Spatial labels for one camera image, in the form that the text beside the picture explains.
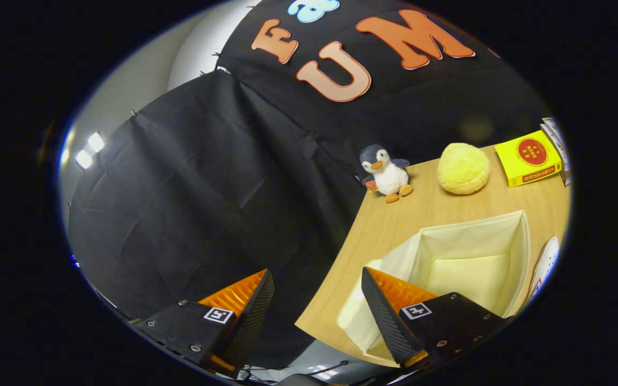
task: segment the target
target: yellow box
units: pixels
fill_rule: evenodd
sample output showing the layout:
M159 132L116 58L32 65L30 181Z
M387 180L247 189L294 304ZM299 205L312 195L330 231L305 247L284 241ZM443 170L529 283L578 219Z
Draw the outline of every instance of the yellow box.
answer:
M562 169L562 160L542 130L495 145L512 186L544 179Z

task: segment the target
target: black cloth backdrop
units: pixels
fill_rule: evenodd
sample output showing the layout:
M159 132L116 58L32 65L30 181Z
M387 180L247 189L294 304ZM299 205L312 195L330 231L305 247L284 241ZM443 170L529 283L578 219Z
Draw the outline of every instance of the black cloth backdrop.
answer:
M84 171L68 229L85 277L132 318L269 268L275 295L250 359L263 367L285 366L313 342L294 321L363 199L354 177L365 176L362 147L378 143L416 164L451 142L488 146L524 135L549 115L502 59L435 15L476 56L409 71L387 44L355 29L372 16L405 25L397 10L420 10L405 3L343 0L310 24L288 15L288 5L264 0L250 10L218 60L230 74L189 81L115 130ZM251 49L268 19L299 41L287 64ZM332 102L295 78L317 61L337 83L351 82L318 57L331 41L371 74L368 92L351 102ZM459 127L470 117L490 120L492 134L465 140Z

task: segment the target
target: wooden table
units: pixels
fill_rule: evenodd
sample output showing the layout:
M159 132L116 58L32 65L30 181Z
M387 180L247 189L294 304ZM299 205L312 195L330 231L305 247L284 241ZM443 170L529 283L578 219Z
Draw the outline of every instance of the wooden table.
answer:
M345 243L316 295L295 322L307 334L353 357L383 366L394 361L366 357L338 327L337 318L368 261L381 259L421 228L479 220L524 210L529 222L531 260L529 276L520 296L529 293L534 267L547 240L564 240L571 211L571 186L564 187L558 174L509 188L493 146L483 147L490 159L490 177L473 195L457 196L437 183L439 159L409 166L414 191L388 204L380 193L366 193ZM522 305L512 310L515 314Z

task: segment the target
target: penguin plush toy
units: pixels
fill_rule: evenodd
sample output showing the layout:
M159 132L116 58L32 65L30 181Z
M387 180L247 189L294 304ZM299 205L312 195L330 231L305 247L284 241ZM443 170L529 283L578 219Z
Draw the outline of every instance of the penguin plush toy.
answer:
M385 195L385 202L394 203L400 196L404 197L414 190L414 187L409 185L409 174L405 169L409 166L409 161L390 159L382 146L365 147L359 154L359 161L364 170L371 174L361 183L366 185L368 181L375 180L378 191Z

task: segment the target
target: white box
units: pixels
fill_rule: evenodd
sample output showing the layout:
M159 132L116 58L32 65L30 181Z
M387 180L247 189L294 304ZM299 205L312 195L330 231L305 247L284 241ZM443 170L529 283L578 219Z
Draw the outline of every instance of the white box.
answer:
M434 295L450 292L500 317L510 316L529 273L530 238L523 210L482 220L419 230L383 259L367 266ZM361 275L338 316L338 325L362 352L392 360L369 305Z

